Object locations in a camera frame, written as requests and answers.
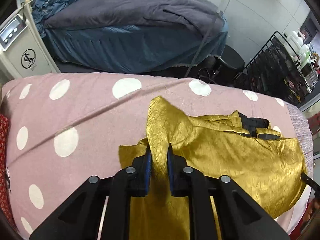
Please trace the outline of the gold satin padded jacket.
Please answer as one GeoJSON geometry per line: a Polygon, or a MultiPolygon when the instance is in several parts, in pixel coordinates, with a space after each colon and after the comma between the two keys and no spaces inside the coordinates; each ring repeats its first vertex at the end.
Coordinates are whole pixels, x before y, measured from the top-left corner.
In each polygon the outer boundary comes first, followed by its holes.
{"type": "Polygon", "coordinates": [[[296,138],[250,137],[238,112],[193,117],[158,96],[149,105],[146,138],[119,147],[122,167],[147,148],[152,154],[150,191],[131,200],[130,239],[189,238],[187,198],[175,198],[169,190],[168,147],[206,176],[230,176],[273,218],[293,207],[306,187],[296,138]]]}

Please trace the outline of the red floral folded cloth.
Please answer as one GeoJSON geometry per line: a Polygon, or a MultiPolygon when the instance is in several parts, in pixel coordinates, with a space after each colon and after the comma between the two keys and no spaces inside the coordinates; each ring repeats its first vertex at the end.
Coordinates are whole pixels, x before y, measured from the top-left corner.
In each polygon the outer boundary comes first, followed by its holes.
{"type": "Polygon", "coordinates": [[[16,224],[12,215],[12,210],[9,202],[8,194],[8,179],[6,173],[6,147],[7,137],[9,131],[10,122],[9,119],[1,114],[1,126],[0,126],[0,184],[1,184],[1,210],[3,211],[9,224],[16,229],[16,224]]]}

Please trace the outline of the pink polka dot bedsheet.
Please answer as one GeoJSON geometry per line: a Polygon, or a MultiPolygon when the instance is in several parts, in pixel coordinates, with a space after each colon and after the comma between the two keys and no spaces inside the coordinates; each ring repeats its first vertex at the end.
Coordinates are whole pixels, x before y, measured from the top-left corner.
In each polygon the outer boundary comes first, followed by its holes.
{"type": "MultiPolygon", "coordinates": [[[[89,176],[124,168],[119,147],[146,138],[149,105],[158,96],[188,116],[238,112],[250,137],[297,139],[283,100],[197,79],[80,73],[10,81],[1,105],[10,120],[9,201],[24,239],[89,176]]],[[[287,233],[303,217],[310,191],[306,185],[296,204],[274,218],[287,233]]]]}

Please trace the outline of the black round stool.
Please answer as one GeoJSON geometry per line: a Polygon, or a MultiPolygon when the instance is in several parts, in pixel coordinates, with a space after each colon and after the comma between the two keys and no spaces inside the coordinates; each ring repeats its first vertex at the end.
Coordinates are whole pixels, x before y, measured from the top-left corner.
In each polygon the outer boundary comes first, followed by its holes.
{"type": "Polygon", "coordinates": [[[207,83],[227,85],[245,66],[242,57],[230,46],[226,45],[223,54],[207,57],[198,72],[200,80],[207,83]]]}

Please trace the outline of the white machine with display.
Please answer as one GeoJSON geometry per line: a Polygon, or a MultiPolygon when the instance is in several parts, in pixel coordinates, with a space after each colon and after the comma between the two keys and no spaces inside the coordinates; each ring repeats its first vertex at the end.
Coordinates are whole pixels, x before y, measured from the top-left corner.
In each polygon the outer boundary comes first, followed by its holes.
{"type": "Polygon", "coordinates": [[[34,23],[32,2],[25,0],[1,24],[1,72],[8,80],[60,72],[34,23]]]}

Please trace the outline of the blue skirted massage bed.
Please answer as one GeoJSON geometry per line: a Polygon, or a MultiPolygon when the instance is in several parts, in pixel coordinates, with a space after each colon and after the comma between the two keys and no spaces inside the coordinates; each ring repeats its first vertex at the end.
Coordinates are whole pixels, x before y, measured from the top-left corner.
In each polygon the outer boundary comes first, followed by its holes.
{"type": "Polygon", "coordinates": [[[47,29],[44,43],[64,63],[109,73],[139,74],[195,66],[225,48],[228,24],[216,21],[207,38],[185,26],[126,25],[82,30],[47,29]]]}

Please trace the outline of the grey quilt on bed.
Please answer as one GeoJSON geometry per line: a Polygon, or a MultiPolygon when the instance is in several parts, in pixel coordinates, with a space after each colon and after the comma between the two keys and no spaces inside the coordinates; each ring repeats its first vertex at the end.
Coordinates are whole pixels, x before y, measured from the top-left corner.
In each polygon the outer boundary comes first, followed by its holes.
{"type": "Polygon", "coordinates": [[[66,30],[125,25],[187,28],[203,37],[215,36],[226,20],[208,0],[78,0],[44,23],[66,30]]]}

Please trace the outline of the blue crumpled cloth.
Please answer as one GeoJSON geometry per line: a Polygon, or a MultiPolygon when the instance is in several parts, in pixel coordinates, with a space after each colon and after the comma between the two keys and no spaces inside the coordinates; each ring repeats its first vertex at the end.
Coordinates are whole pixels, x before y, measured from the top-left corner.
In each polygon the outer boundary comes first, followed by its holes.
{"type": "Polygon", "coordinates": [[[31,6],[32,17],[41,38],[46,36],[45,21],[78,0],[36,0],[31,6]]]}

